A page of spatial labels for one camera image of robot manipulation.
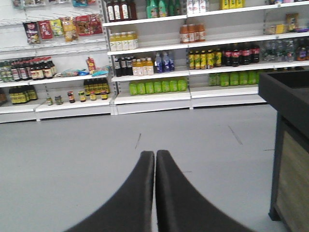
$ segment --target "snack bag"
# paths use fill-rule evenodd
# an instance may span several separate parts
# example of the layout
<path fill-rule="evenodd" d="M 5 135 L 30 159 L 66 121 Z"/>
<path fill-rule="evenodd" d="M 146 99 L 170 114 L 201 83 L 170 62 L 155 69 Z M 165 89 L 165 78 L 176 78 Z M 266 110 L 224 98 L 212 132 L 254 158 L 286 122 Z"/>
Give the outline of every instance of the snack bag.
<path fill-rule="evenodd" d="M 23 23 L 27 35 L 28 44 L 40 44 L 37 22 Z"/>

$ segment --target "bottle label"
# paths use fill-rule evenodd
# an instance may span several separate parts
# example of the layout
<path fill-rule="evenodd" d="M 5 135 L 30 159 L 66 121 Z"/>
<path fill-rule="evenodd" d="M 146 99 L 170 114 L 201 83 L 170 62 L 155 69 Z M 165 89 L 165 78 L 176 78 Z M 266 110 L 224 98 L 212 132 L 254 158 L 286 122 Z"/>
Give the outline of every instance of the bottle label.
<path fill-rule="evenodd" d="M 116 20 L 120 20 L 121 17 L 120 17 L 119 6 L 118 6 L 118 5 L 115 5 L 115 6 L 114 6 L 114 10 L 115 10 L 115 18 L 116 18 Z"/>
<path fill-rule="evenodd" d="M 113 10 L 112 6 L 107 7 L 107 11 L 108 11 L 109 20 L 110 21 L 115 20 L 114 10 Z"/>
<path fill-rule="evenodd" d="M 124 15 L 124 19 L 128 19 L 129 18 L 129 14 L 128 14 L 128 11 L 127 11 L 127 5 L 124 4 L 121 6 L 122 8 L 122 14 Z"/>

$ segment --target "floor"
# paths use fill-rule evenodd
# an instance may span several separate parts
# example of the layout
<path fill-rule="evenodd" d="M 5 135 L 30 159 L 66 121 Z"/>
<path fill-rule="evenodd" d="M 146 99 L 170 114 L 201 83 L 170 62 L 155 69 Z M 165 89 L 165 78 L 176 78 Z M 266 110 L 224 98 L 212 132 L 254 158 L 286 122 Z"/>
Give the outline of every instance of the floor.
<path fill-rule="evenodd" d="M 275 127 L 269 105 L 1 124 L 0 231 L 62 232 L 112 196 L 141 151 L 167 149 L 226 214 L 286 232 L 267 215 Z"/>

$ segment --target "orange bottle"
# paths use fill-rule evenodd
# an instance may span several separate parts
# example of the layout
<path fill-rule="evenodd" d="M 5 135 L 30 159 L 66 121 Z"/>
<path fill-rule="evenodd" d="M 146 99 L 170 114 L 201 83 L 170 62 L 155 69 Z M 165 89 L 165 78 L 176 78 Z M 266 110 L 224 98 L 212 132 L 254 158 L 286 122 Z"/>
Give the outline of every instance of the orange bottle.
<path fill-rule="evenodd" d="M 180 43 L 182 44 L 189 43 L 189 30 L 187 25 L 182 25 L 179 34 L 180 34 Z"/>
<path fill-rule="evenodd" d="M 206 32 L 203 23 L 198 24 L 197 26 L 198 39 L 197 42 L 205 42 L 206 41 Z"/>
<path fill-rule="evenodd" d="M 195 38 L 194 38 L 195 25 L 194 24 L 189 24 L 188 25 L 188 30 L 189 30 L 189 43 L 194 43 L 196 41 Z"/>

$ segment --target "wooden panel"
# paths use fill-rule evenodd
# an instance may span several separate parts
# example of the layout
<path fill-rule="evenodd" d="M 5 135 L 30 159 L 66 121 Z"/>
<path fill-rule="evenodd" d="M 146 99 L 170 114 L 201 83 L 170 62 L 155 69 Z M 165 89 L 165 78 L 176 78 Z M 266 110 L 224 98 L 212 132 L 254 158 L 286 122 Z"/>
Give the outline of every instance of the wooden panel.
<path fill-rule="evenodd" d="M 309 231 L 309 154 L 286 131 L 277 206 L 293 232 Z"/>

